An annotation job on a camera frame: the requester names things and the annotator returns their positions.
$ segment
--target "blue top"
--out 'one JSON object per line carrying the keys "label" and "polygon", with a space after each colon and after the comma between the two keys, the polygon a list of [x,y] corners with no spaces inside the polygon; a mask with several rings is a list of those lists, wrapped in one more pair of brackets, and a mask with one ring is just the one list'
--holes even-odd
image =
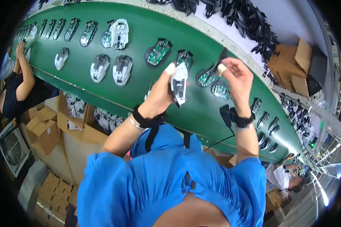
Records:
{"label": "blue top", "polygon": [[146,153],[149,131],[134,144],[128,163],[110,152],[88,157],[77,195],[81,227],[152,226],[189,191],[218,206],[232,227],[262,226],[267,178],[258,158],[247,158],[228,170],[203,152],[195,134],[189,149],[184,148],[171,125],[159,126]]}

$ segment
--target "hand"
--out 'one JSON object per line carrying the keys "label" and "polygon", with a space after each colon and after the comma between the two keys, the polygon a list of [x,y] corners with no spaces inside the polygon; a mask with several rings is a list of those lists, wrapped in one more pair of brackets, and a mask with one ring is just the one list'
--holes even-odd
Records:
{"label": "hand", "polygon": [[138,112],[143,118],[153,119],[155,116],[163,113],[170,104],[173,103],[173,98],[168,92],[169,80],[175,69],[174,63],[171,63],[160,75],[158,81],[153,85],[149,96],[140,105]]}
{"label": "hand", "polygon": [[18,43],[18,45],[16,46],[16,57],[24,56],[24,49],[25,49],[25,43],[24,42]]}
{"label": "hand", "polygon": [[222,60],[222,64],[226,67],[222,76],[230,86],[230,95],[235,103],[237,115],[249,118],[251,116],[249,98],[254,76],[239,59],[228,57]]}
{"label": "hand", "polygon": [[287,158],[288,160],[291,160],[293,157],[294,157],[294,154],[293,154],[293,153],[290,153],[286,158]]}

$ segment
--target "bracelet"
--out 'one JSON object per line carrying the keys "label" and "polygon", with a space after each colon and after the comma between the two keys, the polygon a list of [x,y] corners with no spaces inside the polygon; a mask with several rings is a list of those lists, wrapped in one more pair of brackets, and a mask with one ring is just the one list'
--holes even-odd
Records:
{"label": "bracelet", "polygon": [[135,123],[135,121],[131,118],[131,113],[128,113],[127,114],[128,116],[129,116],[129,119],[130,119],[130,122],[137,128],[137,129],[139,129],[140,131],[145,131],[146,129],[143,129],[143,128],[141,128],[139,125],[137,125],[136,123]]}
{"label": "bracelet", "polygon": [[236,128],[236,130],[239,130],[239,131],[244,131],[244,130],[247,130],[247,129],[251,129],[252,128],[252,125],[253,125],[253,122],[251,122],[248,126],[246,126],[245,128],[239,128],[236,123],[234,123],[234,126]]}

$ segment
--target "cable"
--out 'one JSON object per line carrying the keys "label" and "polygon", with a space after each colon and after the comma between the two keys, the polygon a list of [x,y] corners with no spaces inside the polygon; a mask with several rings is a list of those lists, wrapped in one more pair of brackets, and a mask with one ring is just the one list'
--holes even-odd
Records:
{"label": "cable", "polygon": [[217,143],[211,144],[206,150],[204,150],[204,152],[207,151],[207,150],[208,150],[210,147],[212,147],[213,145],[219,144],[219,143],[221,143],[221,142],[223,142],[223,141],[225,141],[225,140],[227,140],[227,139],[230,139],[230,138],[232,138],[232,137],[235,137],[235,133],[234,133],[234,131],[232,131],[231,127],[228,127],[228,128],[231,130],[232,136],[229,136],[229,137],[227,137],[227,138],[225,138],[225,139],[223,139],[223,140],[220,140],[220,141],[217,142]]}

